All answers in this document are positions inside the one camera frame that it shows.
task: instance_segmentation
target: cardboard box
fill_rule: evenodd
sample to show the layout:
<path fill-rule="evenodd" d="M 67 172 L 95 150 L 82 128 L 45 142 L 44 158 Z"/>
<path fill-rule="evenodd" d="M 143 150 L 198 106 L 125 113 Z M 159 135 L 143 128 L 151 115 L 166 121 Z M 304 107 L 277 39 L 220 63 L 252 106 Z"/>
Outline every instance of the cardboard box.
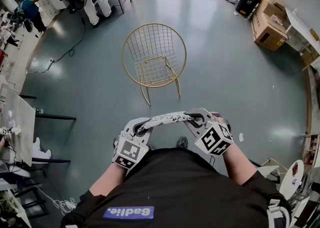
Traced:
<path fill-rule="evenodd" d="M 286 20 L 287 13 L 285 4 L 282 0 L 262 0 L 259 8 L 269 17 L 271 17 L 272 15 L 276 15 L 282 21 Z"/>
<path fill-rule="evenodd" d="M 309 66 L 314 60 L 316 60 L 319 57 L 318 52 L 312 46 L 309 46 L 309 50 L 310 52 L 304 49 L 300 53 L 302 62 L 305 67 Z"/>
<path fill-rule="evenodd" d="M 260 8 L 252 16 L 251 27 L 254 42 L 270 51 L 276 51 L 288 40 L 285 28 L 272 21 Z"/>

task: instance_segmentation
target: cable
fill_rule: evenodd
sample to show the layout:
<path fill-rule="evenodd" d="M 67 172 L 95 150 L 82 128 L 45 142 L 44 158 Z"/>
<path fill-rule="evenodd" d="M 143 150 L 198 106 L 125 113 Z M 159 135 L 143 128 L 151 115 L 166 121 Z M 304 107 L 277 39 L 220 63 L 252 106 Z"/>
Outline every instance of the cable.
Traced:
<path fill-rule="evenodd" d="M 84 18 L 83 18 L 82 15 L 81 15 L 81 13 L 80 13 L 80 12 L 78 12 L 78 13 L 79 13 L 80 16 L 81 16 L 81 21 L 82 21 L 82 24 L 84 25 L 84 33 L 83 33 L 83 35 L 82 35 L 82 38 L 80 39 L 79 42 L 77 42 L 74 46 L 72 46 L 72 48 L 71 48 L 70 50 L 66 51 L 66 53 L 63 54 L 58 60 L 53 61 L 53 63 L 57 63 L 59 60 L 61 60 L 61 59 L 62 59 L 65 55 L 67 55 L 67 54 L 69 54 L 69 56 L 72 57 L 72 56 L 75 54 L 75 52 L 76 52 L 76 51 L 74 50 L 74 48 L 75 48 L 78 44 L 80 44 L 80 43 L 82 42 L 82 40 L 84 39 L 85 34 L 86 34 L 86 32 L 87 32 L 86 23 L 85 23 Z"/>
<path fill-rule="evenodd" d="M 85 34 L 86 34 L 86 32 L 87 32 L 86 22 L 85 22 L 85 19 L 82 17 L 81 13 L 80 13 L 80 12 L 78 12 L 78 13 L 79 13 L 80 16 L 81 16 L 81 22 L 82 22 L 82 24 L 83 24 L 83 26 L 84 26 L 84 33 L 83 33 L 80 41 L 77 42 L 74 46 L 72 46 L 68 51 L 66 51 L 59 59 L 57 59 L 56 61 L 54 60 L 52 63 L 57 63 L 58 61 L 60 61 L 60 60 L 61 60 L 64 56 L 66 56 L 67 54 L 69 54 L 69 56 L 72 57 L 72 56 L 75 54 L 75 52 L 76 52 L 76 51 L 75 51 L 75 47 L 76 47 L 78 44 L 80 44 L 80 43 L 82 42 L 82 40 L 84 39 Z M 39 70 L 37 70 L 37 71 L 27 72 L 26 74 L 44 73 L 44 72 L 46 72 L 46 71 L 48 71 L 48 70 L 44 70 L 44 71 L 39 71 Z"/>
<path fill-rule="evenodd" d="M 9 170 L 9 171 L 10 171 L 10 173 L 18 172 L 18 171 L 20 171 L 20 170 L 22 169 L 22 167 L 20 167 L 20 169 L 18 169 L 18 170 L 16 170 L 16 171 L 13 171 L 13 170 L 14 170 L 14 167 L 17 166 L 17 165 L 16 165 L 17 152 L 15 151 L 15 149 L 13 148 L 13 146 L 10 145 L 10 144 L 9 144 L 8 148 L 14 152 L 14 158 L 13 158 L 13 163 L 14 163 L 14 165 L 12 166 L 11 171 L 10 171 L 10 170 Z"/>
<path fill-rule="evenodd" d="M 34 185 L 34 186 L 39 191 L 41 191 L 48 199 L 50 199 L 56 208 L 58 208 L 58 209 L 61 208 L 61 213 L 63 215 L 65 215 L 65 213 L 70 213 L 77 206 L 77 204 L 75 204 L 75 200 L 73 198 L 70 198 L 70 201 L 67 201 L 67 200 L 61 201 L 61 200 L 57 200 L 57 199 L 54 200 L 50 196 L 46 195 L 38 186 L 36 186 L 36 185 Z"/>

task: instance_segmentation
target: white cable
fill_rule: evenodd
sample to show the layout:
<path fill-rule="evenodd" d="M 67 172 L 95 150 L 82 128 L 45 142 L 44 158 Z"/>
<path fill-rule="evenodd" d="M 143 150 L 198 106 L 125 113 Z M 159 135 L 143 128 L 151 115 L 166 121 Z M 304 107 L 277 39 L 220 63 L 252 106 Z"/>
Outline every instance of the white cable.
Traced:
<path fill-rule="evenodd" d="M 38 188 L 39 191 L 41 191 L 47 198 L 49 198 L 56 208 L 61 208 L 61 213 L 63 215 L 65 215 L 65 213 L 70 213 L 77 206 L 77 204 L 75 204 L 75 200 L 73 198 L 70 198 L 70 201 L 67 201 L 67 200 L 61 201 L 61 200 L 57 200 L 57 199 L 54 200 L 51 197 L 49 197 L 48 195 L 46 195 L 38 186 L 35 185 L 35 187 Z"/>

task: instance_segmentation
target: black and white marker cube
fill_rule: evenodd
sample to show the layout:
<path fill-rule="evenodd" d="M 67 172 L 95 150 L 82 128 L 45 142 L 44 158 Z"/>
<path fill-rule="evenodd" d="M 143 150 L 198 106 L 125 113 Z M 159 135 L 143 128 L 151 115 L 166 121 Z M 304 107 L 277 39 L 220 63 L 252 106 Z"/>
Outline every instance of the black and white marker cube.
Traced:
<path fill-rule="evenodd" d="M 214 121 L 208 121 L 206 126 L 209 128 L 195 142 L 196 146 L 206 154 L 223 154 L 234 143 L 227 126 Z"/>
<path fill-rule="evenodd" d="M 120 137 L 115 144 L 112 162 L 127 169 L 132 169 L 148 150 L 149 148 L 146 145 Z"/>

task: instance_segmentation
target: sneaker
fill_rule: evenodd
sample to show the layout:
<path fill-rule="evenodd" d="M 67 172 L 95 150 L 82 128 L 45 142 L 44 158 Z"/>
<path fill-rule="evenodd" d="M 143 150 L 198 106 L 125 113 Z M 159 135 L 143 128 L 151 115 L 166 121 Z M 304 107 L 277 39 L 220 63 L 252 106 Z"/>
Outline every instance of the sneaker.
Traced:
<path fill-rule="evenodd" d="M 188 139 L 185 136 L 181 136 L 176 142 L 176 148 L 187 149 L 188 148 Z"/>
<path fill-rule="evenodd" d="M 110 13 L 110 15 L 107 17 L 107 19 L 111 18 L 112 15 L 116 13 L 116 11 L 117 11 L 117 8 L 116 8 L 115 6 L 112 6 L 112 7 L 111 7 L 111 13 Z"/>
<path fill-rule="evenodd" d="M 100 14 L 98 14 L 98 17 L 99 17 L 98 23 L 93 26 L 94 28 L 97 28 L 99 26 L 101 20 L 104 18 L 104 16 L 102 16 Z"/>
<path fill-rule="evenodd" d="M 49 159 L 51 158 L 51 151 L 50 150 L 47 150 L 46 152 L 46 155 L 49 157 Z"/>

